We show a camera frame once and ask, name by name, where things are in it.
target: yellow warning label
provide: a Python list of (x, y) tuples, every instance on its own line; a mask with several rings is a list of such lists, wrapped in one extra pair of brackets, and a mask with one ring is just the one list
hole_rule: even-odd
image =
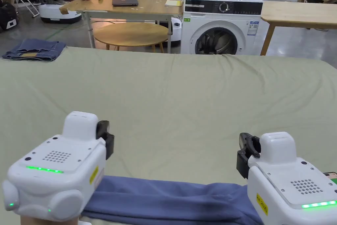
[(258, 204), (260, 205), (260, 207), (262, 208), (262, 210), (265, 212), (265, 214), (268, 216), (268, 206), (263, 201), (263, 199), (261, 198), (261, 196), (258, 195), (258, 193), (256, 194), (256, 201), (258, 202)]
[(96, 178), (98, 173), (98, 166), (96, 167), (96, 169), (94, 170), (94, 172), (92, 173), (91, 177), (90, 177), (90, 184), (92, 184), (94, 182), (94, 179)]

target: wooden table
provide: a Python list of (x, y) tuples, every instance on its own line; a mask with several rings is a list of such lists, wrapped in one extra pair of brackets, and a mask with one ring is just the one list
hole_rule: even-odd
[(75, 0), (60, 7), (62, 14), (68, 11), (83, 13), (87, 18), (90, 45), (95, 40), (90, 18), (116, 18), (127, 20), (153, 20), (168, 23), (168, 53), (171, 51), (171, 17), (182, 16), (182, 6), (165, 6), (167, 0), (138, 0), (138, 6), (112, 6), (112, 0)]
[(337, 4), (265, 1), (262, 20), (269, 23), (261, 54), (266, 55), (275, 27), (337, 29)]
[(160, 45), (161, 53), (164, 53), (163, 42), (168, 39), (168, 29), (152, 23), (126, 22), (104, 26), (95, 31), (94, 37), (99, 42), (117, 46), (152, 46), (156, 52), (156, 44)]

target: washing machine control panel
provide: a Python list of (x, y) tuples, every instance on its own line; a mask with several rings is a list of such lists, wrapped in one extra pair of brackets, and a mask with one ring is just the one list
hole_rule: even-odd
[(261, 2), (185, 0), (185, 12), (237, 15), (261, 15)]

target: laptop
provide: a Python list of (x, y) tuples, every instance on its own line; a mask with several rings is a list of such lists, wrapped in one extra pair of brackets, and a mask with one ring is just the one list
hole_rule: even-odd
[(112, 0), (113, 6), (137, 6), (138, 0)]

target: blue cloth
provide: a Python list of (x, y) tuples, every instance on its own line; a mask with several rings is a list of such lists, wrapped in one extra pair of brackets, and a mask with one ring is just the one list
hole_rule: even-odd
[(247, 186), (105, 176), (82, 215), (135, 225), (263, 224)]
[(12, 50), (6, 52), (2, 58), (10, 60), (54, 61), (65, 47), (63, 42), (48, 42), (38, 39), (25, 39)]

